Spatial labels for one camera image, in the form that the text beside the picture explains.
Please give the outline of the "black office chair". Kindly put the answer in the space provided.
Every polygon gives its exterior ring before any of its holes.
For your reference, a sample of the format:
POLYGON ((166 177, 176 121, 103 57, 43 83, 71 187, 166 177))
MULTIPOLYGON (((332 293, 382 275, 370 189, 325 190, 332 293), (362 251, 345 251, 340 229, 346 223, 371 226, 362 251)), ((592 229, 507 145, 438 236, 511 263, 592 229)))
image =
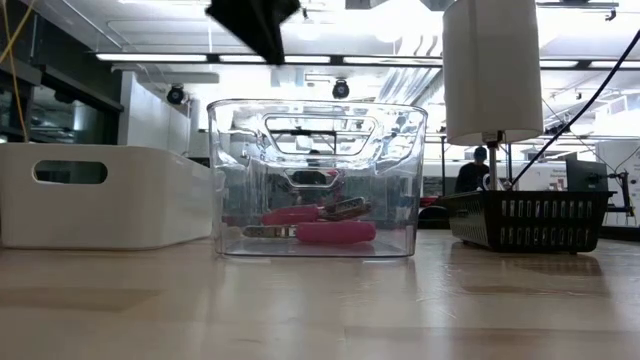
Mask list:
POLYGON ((449 213, 445 207, 431 205, 420 210, 418 228, 428 230, 449 230, 449 213))

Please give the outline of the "pink-handled pliers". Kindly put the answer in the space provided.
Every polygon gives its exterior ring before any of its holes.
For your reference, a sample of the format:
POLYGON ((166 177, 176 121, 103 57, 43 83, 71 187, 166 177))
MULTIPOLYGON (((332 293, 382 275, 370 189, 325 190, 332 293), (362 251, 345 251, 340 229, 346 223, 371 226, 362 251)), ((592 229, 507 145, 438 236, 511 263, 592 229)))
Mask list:
POLYGON ((360 217, 372 210, 372 203, 355 197, 327 206, 299 205, 279 208, 262 215, 260 225, 246 226, 248 238, 295 239, 303 244, 352 245, 370 242, 376 226, 360 217))

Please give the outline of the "person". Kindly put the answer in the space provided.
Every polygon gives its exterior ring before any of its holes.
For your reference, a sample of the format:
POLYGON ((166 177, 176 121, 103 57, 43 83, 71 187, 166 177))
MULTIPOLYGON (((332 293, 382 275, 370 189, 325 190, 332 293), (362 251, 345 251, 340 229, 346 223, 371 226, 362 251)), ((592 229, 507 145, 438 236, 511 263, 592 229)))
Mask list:
POLYGON ((486 164, 487 150, 477 147, 474 150, 473 161, 462 166, 458 172, 455 183, 455 193, 467 193, 476 191, 482 184, 483 178, 490 171, 486 164))

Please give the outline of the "clear plastic bin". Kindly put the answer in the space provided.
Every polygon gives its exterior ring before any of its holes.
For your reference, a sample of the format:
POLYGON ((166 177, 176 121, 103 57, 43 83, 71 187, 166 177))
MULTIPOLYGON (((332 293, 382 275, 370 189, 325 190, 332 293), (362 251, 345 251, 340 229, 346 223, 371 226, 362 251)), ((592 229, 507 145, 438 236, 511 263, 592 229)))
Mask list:
POLYGON ((427 114, 405 105, 277 99, 211 103, 212 239, 228 256, 408 257, 415 251, 427 114), (370 242, 248 238, 262 215, 363 197, 370 242))

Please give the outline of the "white plastic bin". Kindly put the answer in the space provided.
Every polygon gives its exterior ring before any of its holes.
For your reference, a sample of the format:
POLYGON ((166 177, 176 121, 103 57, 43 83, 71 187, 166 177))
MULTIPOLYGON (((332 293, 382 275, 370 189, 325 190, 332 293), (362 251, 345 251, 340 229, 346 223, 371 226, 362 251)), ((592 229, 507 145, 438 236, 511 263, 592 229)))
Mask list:
POLYGON ((0 244, 14 249, 145 250, 212 231, 209 168, 137 146, 0 144, 0 244), (42 161, 97 162, 99 184, 40 181, 42 161))

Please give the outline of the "black aluminium table frame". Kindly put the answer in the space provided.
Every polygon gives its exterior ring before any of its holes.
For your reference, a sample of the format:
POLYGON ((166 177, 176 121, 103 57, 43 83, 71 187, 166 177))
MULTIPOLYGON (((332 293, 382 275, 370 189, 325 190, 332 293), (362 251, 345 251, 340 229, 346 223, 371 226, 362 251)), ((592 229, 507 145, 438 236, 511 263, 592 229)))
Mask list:
POLYGON ((640 226, 603 225, 599 237, 608 240, 640 243, 640 226))

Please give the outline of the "black monitor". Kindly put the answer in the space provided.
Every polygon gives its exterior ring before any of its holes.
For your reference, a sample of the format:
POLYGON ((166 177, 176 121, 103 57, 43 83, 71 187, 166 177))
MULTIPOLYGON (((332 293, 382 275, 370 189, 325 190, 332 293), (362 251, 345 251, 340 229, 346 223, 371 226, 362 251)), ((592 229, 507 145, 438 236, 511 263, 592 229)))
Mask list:
POLYGON ((567 160, 568 190, 572 192, 606 192, 608 173, 604 163, 567 160))

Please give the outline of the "black slotted plastic basket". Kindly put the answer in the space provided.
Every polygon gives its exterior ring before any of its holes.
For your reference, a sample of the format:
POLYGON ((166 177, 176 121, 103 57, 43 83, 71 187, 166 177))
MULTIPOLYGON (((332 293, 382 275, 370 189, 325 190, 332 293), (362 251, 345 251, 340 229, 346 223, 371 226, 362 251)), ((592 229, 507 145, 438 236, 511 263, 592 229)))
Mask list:
POLYGON ((570 253, 596 249, 605 192, 476 191, 442 199, 454 237, 495 252, 570 253))

